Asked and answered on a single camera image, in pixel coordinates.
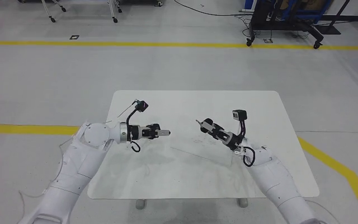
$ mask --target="floor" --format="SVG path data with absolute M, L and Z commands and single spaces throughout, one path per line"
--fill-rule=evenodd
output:
M 207 16 L 166 0 L 163 7 L 122 6 L 111 20 L 100 1 L 41 4 L 0 0 L 0 42 L 131 41 L 245 44 L 244 24 L 235 17 Z M 180 0 L 211 13 L 237 13 L 236 0 Z M 341 36 L 324 45 L 358 45 L 358 24 L 336 26 Z M 253 43 L 264 44 L 270 32 Z M 313 45 L 290 32 L 272 32 L 274 44 Z M 195 48 L 135 46 L 0 45 L 0 124 L 81 125 L 104 121 L 117 90 L 275 90 L 299 137 L 358 173 L 358 54 L 356 50 L 295 48 Z M 0 220 L 16 223 L 18 190 L 39 194 L 53 178 L 68 136 L 0 134 Z M 344 176 L 305 152 L 320 189 L 310 198 L 340 223 L 356 223 L 358 200 Z M 25 198 L 26 212 L 38 199 Z M 133 200 L 91 200 L 82 194 L 71 223 L 284 223 L 267 199 L 238 208 L 234 199 L 150 200 L 143 211 Z M 312 204 L 317 216 L 337 223 Z

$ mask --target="black cable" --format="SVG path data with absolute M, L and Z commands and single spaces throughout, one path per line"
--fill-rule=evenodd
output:
M 136 149 L 134 149 L 133 146 L 130 146 L 134 152 L 140 152 L 140 146 L 139 146 L 136 142 L 130 141 L 130 143 L 131 143 L 131 144 L 134 143 L 134 144 L 136 144 L 136 146 L 138 147 L 138 150 L 136 150 Z
M 184 6 L 185 8 L 189 8 L 191 10 L 194 10 L 196 12 L 200 12 L 202 14 L 206 14 L 206 15 L 210 15 L 210 16 L 241 16 L 241 15 L 252 15 L 253 13 L 250 13 L 250 14 L 246 14 L 246 13 L 242 13 L 242 14 L 212 14 L 212 13 L 207 13 L 207 12 L 202 12 L 202 11 L 199 11 L 199 10 L 196 10 L 194 8 L 191 8 L 189 6 L 186 6 L 180 2 L 178 2 L 177 0 L 174 0 L 176 3 L 180 4 L 181 6 Z
M 252 165 L 253 165 L 253 163 L 255 162 L 255 151 L 252 149 L 252 148 L 250 148 L 250 147 L 247 147 L 247 146 L 244 146 L 244 149 L 249 149 L 249 150 L 251 150 L 252 151 L 252 154 L 253 154 L 253 156 L 252 156 L 252 161 L 251 161 L 251 163 L 250 164 L 247 164 L 246 163 L 246 156 L 244 155 L 243 156 L 243 162 L 244 162 L 244 164 L 245 164 L 245 166 L 247 166 L 247 167 L 251 167 Z
M 134 109 L 133 111 L 132 111 L 132 113 L 130 113 L 129 114 L 129 116 L 127 117 L 127 120 L 126 120 L 126 125 L 127 125 L 127 134 L 128 134 L 128 137 L 129 137 L 129 141 L 130 141 L 130 143 L 132 144 L 132 143 L 134 143 L 134 144 L 136 144 L 136 146 L 138 147 L 138 150 L 136 150 L 133 146 L 130 146 L 131 148 L 132 148 L 132 150 L 134 151 L 134 152 L 140 152 L 140 146 L 136 143 L 136 142 L 134 142 L 134 141 L 132 141 L 132 137 L 130 136 L 130 126 L 129 126 L 129 119 L 132 117 L 132 115 L 135 113 L 137 111 L 137 109 Z
M 129 114 L 129 116 L 127 117 L 127 120 L 125 121 L 127 128 L 129 128 L 129 119 L 132 117 L 132 115 L 136 112 L 136 109 L 134 109 L 132 111 L 132 113 Z

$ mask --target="table leg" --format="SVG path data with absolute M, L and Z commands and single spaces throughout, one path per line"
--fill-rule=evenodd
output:
M 145 205 L 147 204 L 147 200 L 146 199 L 138 199 L 135 202 L 135 208 L 138 210 L 142 210 L 145 208 Z
M 246 208 L 248 206 L 247 198 L 237 198 L 236 203 L 240 208 Z

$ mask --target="white stand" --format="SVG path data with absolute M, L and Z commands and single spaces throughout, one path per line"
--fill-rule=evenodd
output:
M 47 15 L 48 15 L 49 18 L 51 19 L 51 22 L 56 22 L 56 20 L 55 20 L 54 18 L 52 18 L 52 16 L 51 16 L 49 10 L 47 9 L 45 0 L 41 0 L 41 1 L 43 2 L 44 8 L 45 8 L 45 10 L 46 10 Z M 66 9 L 65 9 L 60 3 L 58 3 L 58 1 L 56 1 L 56 0 L 52 0 L 52 1 L 53 1 L 55 4 L 57 4 L 57 5 L 61 8 L 61 10 L 62 10 L 63 12 L 66 12 Z
M 246 208 L 248 206 L 247 198 L 237 198 L 236 203 L 240 208 Z

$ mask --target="caster wheel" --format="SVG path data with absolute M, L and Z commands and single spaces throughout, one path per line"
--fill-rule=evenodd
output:
M 158 1 L 155 6 L 156 6 L 156 7 L 162 7 L 162 6 L 163 6 L 163 2 L 162 2 L 162 1 Z

